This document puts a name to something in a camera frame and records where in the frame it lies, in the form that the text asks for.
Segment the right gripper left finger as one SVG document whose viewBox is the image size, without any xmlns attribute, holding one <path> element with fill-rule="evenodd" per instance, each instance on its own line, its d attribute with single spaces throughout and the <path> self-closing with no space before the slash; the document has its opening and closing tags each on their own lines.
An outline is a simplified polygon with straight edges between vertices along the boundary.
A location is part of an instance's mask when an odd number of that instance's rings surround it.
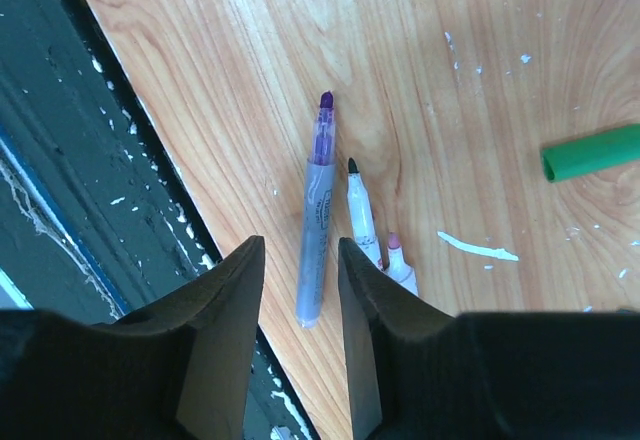
<svg viewBox="0 0 640 440">
<path fill-rule="evenodd" d="M 5 439 L 238 439 L 265 271 L 252 236 L 112 324 L 1 314 Z"/>
</svg>

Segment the green tip grey marker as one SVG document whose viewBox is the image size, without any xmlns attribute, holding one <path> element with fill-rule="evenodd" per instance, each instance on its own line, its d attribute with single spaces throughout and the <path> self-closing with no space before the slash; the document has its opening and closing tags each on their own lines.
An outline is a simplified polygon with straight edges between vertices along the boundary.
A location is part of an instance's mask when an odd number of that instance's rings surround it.
<svg viewBox="0 0 640 440">
<path fill-rule="evenodd" d="M 352 237 L 368 259 L 383 269 L 381 248 L 375 230 L 369 194 L 362 180 L 356 161 L 348 159 L 347 204 L 350 214 Z"/>
</svg>

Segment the magenta cap marker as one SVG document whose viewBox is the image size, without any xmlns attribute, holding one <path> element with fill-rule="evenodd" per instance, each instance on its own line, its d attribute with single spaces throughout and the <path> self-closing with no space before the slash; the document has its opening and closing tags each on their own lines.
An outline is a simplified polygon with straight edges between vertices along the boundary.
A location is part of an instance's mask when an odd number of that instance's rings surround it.
<svg viewBox="0 0 640 440">
<path fill-rule="evenodd" d="M 415 270 L 405 261 L 399 236 L 395 232 L 389 234 L 387 243 L 389 265 L 386 275 L 404 289 L 419 296 Z"/>
</svg>

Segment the clear cap grey pen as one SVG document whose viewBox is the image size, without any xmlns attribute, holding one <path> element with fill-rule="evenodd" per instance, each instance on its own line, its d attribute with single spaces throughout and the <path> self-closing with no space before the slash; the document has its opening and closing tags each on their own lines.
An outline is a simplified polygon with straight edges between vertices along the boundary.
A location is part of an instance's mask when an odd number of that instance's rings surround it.
<svg viewBox="0 0 640 440">
<path fill-rule="evenodd" d="M 336 156 L 334 96 L 320 97 L 303 193 L 303 222 L 295 316 L 303 328 L 319 319 L 325 280 Z"/>
</svg>

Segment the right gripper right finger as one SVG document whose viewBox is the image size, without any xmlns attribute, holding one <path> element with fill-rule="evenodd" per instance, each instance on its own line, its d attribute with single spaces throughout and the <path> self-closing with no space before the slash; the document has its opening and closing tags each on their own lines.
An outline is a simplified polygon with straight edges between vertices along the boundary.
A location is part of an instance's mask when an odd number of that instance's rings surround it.
<svg viewBox="0 0 640 440">
<path fill-rule="evenodd" d="M 447 315 L 339 242 L 357 439 L 635 439 L 635 313 Z"/>
</svg>

